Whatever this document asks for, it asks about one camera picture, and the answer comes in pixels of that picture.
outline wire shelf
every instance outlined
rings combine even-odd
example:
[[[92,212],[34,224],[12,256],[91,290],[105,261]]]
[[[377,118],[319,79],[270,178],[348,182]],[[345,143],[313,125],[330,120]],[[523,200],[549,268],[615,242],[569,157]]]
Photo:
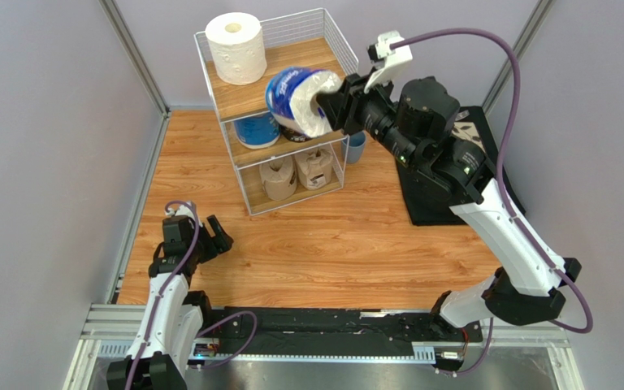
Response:
[[[227,151],[230,155],[233,169],[235,170],[238,184],[240,185],[240,190],[245,199],[247,210],[251,215],[261,214],[283,206],[288,206],[311,197],[316,197],[321,193],[331,192],[332,189],[329,188],[329,191],[324,192],[310,191],[309,194],[304,194],[304,196],[294,197],[290,202],[272,202],[271,207],[268,206],[269,203],[267,203],[265,207],[262,207],[261,202],[259,205],[256,202],[252,202],[250,199],[252,197],[248,197],[247,189],[249,188],[249,191],[252,192],[252,177],[250,177],[251,175],[249,172],[256,168],[256,165],[260,162],[250,163],[249,165],[236,163],[236,160],[233,158],[233,149],[236,149],[238,145],[232,145],[232,140],[229,140],[229,138],[232,137],[228,135],[228,122],[266,111],[263,87],[266,86],[266,83],[268,83],[268,80],[271,79],[275,72],[279,72],[283,69],[282,66],[288,67],[297,65],[315,67],[316,64],[316,67],[327,68],[329,63],[337,63],[334,64],[334,72],[340,73],[340,71],[343,71],[345,75],[355,73],[358,69],[358,57],[356,57],[353,50],[351,50],[348,41],[344,38],[334,19],[329,15],[328,11],[323,8],[262,20],[260,23],[262,24],[264,47],[266,48],[267,62],[269,65],[269,72],[271,73],[265,73],[260,81],[246,86],[224,85],[215,75],[212,63],[213,57],[209,48],[209,42],[206,39],[206,33],[202,31],[194,34],[204,77],[206,78],[206,86],[209,89],[211,101],[214,103],[216,115],[219,118],[223,139],[226,142]],[[316,50],[319,50],[320,46],[322,46],[321,52],[326,53],[327,60],[330,59],[331,62],[321,62],[321,59],[315,61],[315,58],[310,60],[310,48],[316,47]],[[297,61],[293,60],[291,63],[276,63],[275,60],[270,62],[270,50],[272,50],[271,55],[273,59],[277,58],[277,54],[275,53],[280,53],[281,50],[287,54],[298,54],[297,57],[299,59]],[[236,100],[237,104],[229,104],[233,100]],[[333,149],[333,172],[337,179],[336,185],[338,189],[342,189],[345,182],[345,156],[340,155],[340,142],[338,141],[339,140],[336,140],[325,144],[327,144],[328,148]],[[296,145],[292,148],[286,147],[284,149],[287,150],[287,154],[293,154],[307,147],[309,146],[305,146],[305,144],[302,143],[299,146]],[[261,158],[261,161],[268,161],[269,157],[278,158],[280,156],[275,151],[275,148],[271,148],[271,156],[264,156],[264,158]]]

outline wire basket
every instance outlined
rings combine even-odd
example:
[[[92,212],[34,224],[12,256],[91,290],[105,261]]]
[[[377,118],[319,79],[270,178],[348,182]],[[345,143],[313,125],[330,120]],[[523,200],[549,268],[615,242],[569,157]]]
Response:
[[[288,47],[282,46],[297,46],[297,50],[300,50],[302,48],[303,51],[301,51],[301,53],[304,54],[304,50],[307,48],[307,43],[305,42],[315,41],[315,45],[317,45],[317,47],[328,46],[328,48],[325,49],[328,58],[335,58],[338,62],[338,65],[340,66],[340,69],[345,75],[352,74],[358,69],[358,57],[356,57],[355,53],[351,50],[348,41],[346,41],[343,34],[341,34],[338,26],[336,25],[336,22],[334,22],[334,19],[331,17],[331,15],[329,15],[327,10],[323,8],[299,12],[292,15],[281,16],[274,19],[262,20],[260,23],[262,25],[264,47],[267,49],[267,52],[268,50],[274,48],[280,48],[277,50],[288,49]],[[259,115],[262,112],[267,112],[266,105],[264,104],[263,93],[259,90],[262,89],[263,84],[268,83],[268,80],[271,79],[272,75],[267,76],[267,74],[265,74],[262,80],[247,86],[228,85],[227,87],[224,87],[223,82],[221,80],[218,80],[213,72],[209,73],[208,71],[207,64],[209,64],[209,62],[213,60],[213,57],[209,48],[209,42],[206,39],[206,33],[197,32],[194,35],[194,39],[197,43],[197,50],[199,51],[199,58],[201,60],[201,65],[204,70],[204,77],[206,78],[206,85],[209,90],[209,95],[211,97],[211,101],[214,103],[216,115],[219,119],[221,131],[223,133],[223,139],[226,142],[227,151],[230,155],[233,168],[235,169],[243,197],[245,198],[248,212],[251,215],[261,214],[267,211],[278,209],[283,206],[288,206],[290,204],[300,202],[305,199],[309,199],[311,197],[316,197],[318,195],[321,195],[322,193],[326,193],[324,191],[310,191],[309,194],[302,195],[296,193],[296,196],[290,201],[271,202],[271,206],[269,206],[269,203],[267,203],[266,205],[262,205],[261,203],[253,204],[253,202],[255,202],[253,201],[253,199],[259,198],[252,196],[252,181],[254,176],[253,169],[258,164],[269,162],[273,159],[281,158],[285,155],[294,154],[301,150],[309,149],[312,146],[310,144],[306,145],[306,143],[304,142],[299,145],[290,145],[286,144],[286,140],[282,140],[277,142],[275,145],[266,148],[266,153],[264,154],[262,154],[261,151],[251,152],[250,154],[249,151],[243,150],[241,145],[238,145],[236,142],[234,142],[233,140],[235,139],[235,137],[232,134],[232,124],[230,122],[252,115]],[[294,62],[286,65],[303,66]],[[224,100],[220,100],[221,103],[219,105],[219,98],[223,96],[221,95],[221,93],[225,93],[223,91],[224,88],[227,88],[230,93],[232,93],[233,89],[238,89],[238,93],[240,94],[240,96],[248,96],[248,93],[260,93],[261,97],[253,96],[249,98],[249,100],[254,99],[257,101],[257,104],[255,104],[257,109],[247,110],[246,112],[237,112],[235,113],[236,115],[234,115],[233,113],[229,115],[222,115],[223,107],[226,105],[226,103],[224,103]],[[340,153],[340,139],[341,136],[337,136],[334,139],[330,139],[328,141],[314,142],[317,146],[325,146],[327,148],[330,148],[334,152],[333,171],[335,177],[338,179],[338,182],[335,182],[335,185],[333,187],[330,187],[329,191],[327,192],[342,189],[345,182],[345,156],[342,156]]]

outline black cloth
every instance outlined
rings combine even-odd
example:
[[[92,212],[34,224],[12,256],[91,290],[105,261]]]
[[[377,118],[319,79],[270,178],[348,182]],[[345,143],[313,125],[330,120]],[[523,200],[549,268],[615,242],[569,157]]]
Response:
[[[488,119],[485,117],[483,108],[479,106],[462,107],[461,111],[468,110],[469,115],[460,122],[472,122],[478,129],[481,142],[485,148],[487,156],[495,162],[497,160],[497,144],[490,131]],[[401,182],[401,191],[403,192],[403,200],[405,207],[408,209],[410,222],[416,226],[432,226],[432,225],[462,225],[465,222],[457,217],[449,209],[449,204],[445,201],[437,201],[427,196],[423,185],[418,182],[414,174],[408,171],[400,164],[396,164],[396,169]],[[522,213],[526,211],[521,206],[516,194],[509,184],[507,172],[505,171],[505,186],[509,195],[512,197],[514,204]]]

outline gray wall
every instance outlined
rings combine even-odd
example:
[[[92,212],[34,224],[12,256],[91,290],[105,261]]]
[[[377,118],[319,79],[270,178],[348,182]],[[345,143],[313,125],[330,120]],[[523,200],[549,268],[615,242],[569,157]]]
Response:
[[[260,20],[325,7],[369,70],[365,48],[380,33],[404,37],[439,28],[485,28],[513,44],[536,0],[116,0],[158,87],[170,106],[210,105],[194,33],[215,16],[247,12]],[[505,56],[474,37],[445,37],[416,45],[411,68],[398,85],[415,77],[437,76],[466,105],[481,104]]]
[[[0,388],[61,388],[159,126],[96,1],[0,1]]]
[[[587,388],[624,388],[624,2],[557,2],[522,64],[506,163],[541,236],[583,264],[596,328],[571,341]],[[505,125],[511,93],[491,125]],[[582,324],[567,290],[571,323]]]

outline white wire rack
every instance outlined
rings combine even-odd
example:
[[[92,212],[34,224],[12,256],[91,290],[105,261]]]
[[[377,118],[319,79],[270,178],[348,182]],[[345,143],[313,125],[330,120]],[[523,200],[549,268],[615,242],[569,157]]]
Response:
[[[262,20],[261,24],[264,36],[264,46],[267,49],[314,40],[315,38],[323,38],[329,49],[331,49],[331,52],[334,54],[334,57],[336,57],[336,61],[339,63],[340,68],[343,70],[345,75],[352,74],[358,69],[358,57],[356,57],[353,50],[351,50],[348,41],[346,41],[346,39],[344,38],[334,19],[331,17],[331,15],[329,15],[328,11],[323,8],[299,12],[292,15],[281,16],[274,19]],[[204,70],[204,77],[206,78],[206,86],[209,89],[209,95],[211,96],[211,100],[214,103],[216,116],[219,119],[221,131],[223,133],[223,139],[225,140],[227,151],[232,161],[233,169],[236,172],[242,195],[245,198],[245,204],[247,205],[248,212],[251,215],[261,214],[267,211],[278,209],[280,207],[291,205],[293,203],[301,202],[302,200],[309,199],[311,197],[316,197],[318,195],[321,195],[322,193],[342,189],[345,183],[345,156],[342,156],[340,152],[340,138],[325,142],[315,142],[315,145],[301,143],[294,146],[294,148],[285,148],[285,151],[281,151],[281,148],[277,149],[275,147],[272,147],[269,148],[271,150],[270,155],[266,155],[263,158],[258,158],[256,161],[248,161],[244,164],[236,163],[236,160],[233,158],[233,150],[237,150],[240,146],[233,145],[232,136],[228,135],[228,129],[230,128],[230,131],[232,131],[232,126],[228,125],[228,122],[266,112],[266,107],[262,104],[261,112],[248,112],[243,115],[238,115],[236,118],[224,117],[226,120],[222,120],[221,114],[219,113],[219,106],[216,99],[217,97],[215,96],[212,79],[209,76],[209,72],[207,71],[206,66],[206,64],[213,59],[211,51],[209,49],[209,42],[206,39],[206,33],[197,32],[194,35],[194,40],[197,43],[197,50],[199,51],[201,65]],[[290,201],[272,202],[271,207],[269,207],[268,203],[266,205],[253,204],[253,202],[255,202],[253,199],[256,198],[252,195],[253,184],[251,180],[253,180],[254,176],[252,175],[253,167],[261,163],[269,162],[272,159],[298,153],[302,150],[310,149],[312,147],[324,147],[334,152],[333,171],[340,185],[334,184],[333,186],[329,186],[328,191],[310,191],[309,196],[306,196],[305,194],[298,194],[292,197]]]

